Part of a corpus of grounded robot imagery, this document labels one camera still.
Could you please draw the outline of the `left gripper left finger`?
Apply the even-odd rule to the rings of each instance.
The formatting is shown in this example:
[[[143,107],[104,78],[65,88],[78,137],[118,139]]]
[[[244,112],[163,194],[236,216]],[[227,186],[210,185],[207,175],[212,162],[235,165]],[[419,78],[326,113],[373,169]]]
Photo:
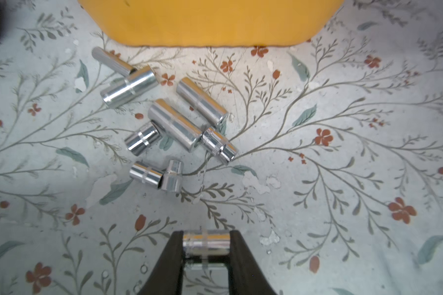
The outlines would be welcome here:
[[[170,236],[152,273],[138,295],[180,295],[182,293],[183,231],[175,231]]]

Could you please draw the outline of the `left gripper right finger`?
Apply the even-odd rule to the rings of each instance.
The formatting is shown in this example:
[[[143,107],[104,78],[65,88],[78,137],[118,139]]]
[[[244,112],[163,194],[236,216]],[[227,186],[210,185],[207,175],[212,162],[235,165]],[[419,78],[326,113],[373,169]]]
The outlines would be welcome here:
[[[275,295],[240,231],[230,231],[228,254],[230,295]]]

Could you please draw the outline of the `long thick silver socket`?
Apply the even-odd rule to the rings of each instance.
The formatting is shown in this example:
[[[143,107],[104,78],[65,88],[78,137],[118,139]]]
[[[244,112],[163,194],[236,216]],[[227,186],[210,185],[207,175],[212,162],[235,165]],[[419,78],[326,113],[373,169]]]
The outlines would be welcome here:
[[[176,92],[211,126],[219,126],[228,115],[228,111],[221,104],[188,77],[179,81]]]
[[[149,119],[188,152],[192,152],[202,131],[164,99],[155,100],[148,110]]]

